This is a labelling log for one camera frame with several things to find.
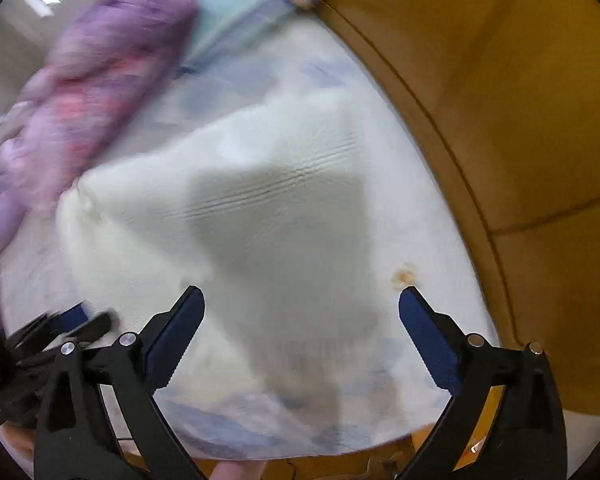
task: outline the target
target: pink blanket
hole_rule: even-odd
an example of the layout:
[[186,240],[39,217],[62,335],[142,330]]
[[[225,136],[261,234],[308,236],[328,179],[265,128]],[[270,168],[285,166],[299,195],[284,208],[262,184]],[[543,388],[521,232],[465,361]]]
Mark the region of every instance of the pink blanket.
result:
[[50,213],[168,73],[196,0],[99,0],[62,35],[7,116],[0,251],[27,211]]

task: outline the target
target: blue gripper pad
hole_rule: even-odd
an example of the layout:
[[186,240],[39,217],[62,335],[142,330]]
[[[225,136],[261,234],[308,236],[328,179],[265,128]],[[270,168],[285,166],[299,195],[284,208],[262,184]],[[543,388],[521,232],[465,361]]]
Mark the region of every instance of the blue gripper pad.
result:
[[398,302],[400,320],[436,386],[448,390],[451,395],[460,391],[460,359],[434,322],[437,316],[433,309],[419,295],[415,287],[405,288]]
[[151,319],[150,324],[157,326],[158,320],[163,324],[144,354],[144,384],[151,394],[169,384],[204,316],[205,297],[199,288],[190,286],[169,312]]
[[74,328],[79,327],[82,323],[89,320],[87,313],[84,311],[81,303],[65,310],[62,314],[58,314],[51,322],[51,330],[59,334],[71,332]]

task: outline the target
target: metal screw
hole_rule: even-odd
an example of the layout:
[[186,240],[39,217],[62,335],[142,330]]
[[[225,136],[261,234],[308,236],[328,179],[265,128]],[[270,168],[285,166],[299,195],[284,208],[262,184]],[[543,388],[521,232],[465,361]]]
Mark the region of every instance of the metal screw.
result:
[[480,334],[469,334],[466,340],[473,347],[480,348],[484,346],[484,338]]
[[131,346],[135,342],[136,334],[134,334],[133,332],[127,332],[126,334],[120,336],[120,344],[122,346]]
[[71,352],[73,352],[75,350],[75,345],[73,343],[71,343],[70,341],[68,343],[64,343],[61,347],[60,347],[60,351],[64,354],[64,355],[69,355]]
[[529,350],[531,350],[536,355],[541,355],[542,352],[544,352],[542,345],[535,341],[533,341],[531,344],[529,344]]

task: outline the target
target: brown stain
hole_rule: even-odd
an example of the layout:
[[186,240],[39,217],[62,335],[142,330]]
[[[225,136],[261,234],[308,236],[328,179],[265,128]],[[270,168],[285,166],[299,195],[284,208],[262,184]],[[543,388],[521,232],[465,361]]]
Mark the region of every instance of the brown stain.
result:
[[416,284],[416,272],[415,267],[406,264],[404,267],[396,270],[394,276],[391,278],[391,283],[395,290],[404,290],[408,286]]

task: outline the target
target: bed sheet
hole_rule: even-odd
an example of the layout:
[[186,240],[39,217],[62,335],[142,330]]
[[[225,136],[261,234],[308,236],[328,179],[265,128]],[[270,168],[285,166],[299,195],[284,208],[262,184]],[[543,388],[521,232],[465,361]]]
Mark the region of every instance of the bed sheet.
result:
[[[390,253],[376,256],[375,269],[387,303],[395,305],[395,322],[384,327],[373,369],[340,384],[332,399],[282,398],[245,386],[209,402],[170,387],[159,390],[158,405],[194,457],[264,460],[341,454],[398,439],[436,420],[448,394],[435,387],[424,364],[414,359],[416,350],[397,316],[400,291],[411,283],[465,332],[482,333],[497,344],[458,228],[408,129],[355,56],[313,16],[295,18],[202,74],[174,80],[99,163],[147,152],[272,94],[338,87],[365,104],[365,142],[378,167],[369,183],[375,197],[371,223],[381,226],[390,219],[398,226],[391,233],[378,229],[377,236],[395,244],[389,244]],[[9,333],[42,312],[65,310],[82,300],[53,218],[31,216],[23,222],[0,256],[0,296]],[[156,312],[170,306],[156,305]],[[106,401],[118,436],[126,436],[110,392]]]

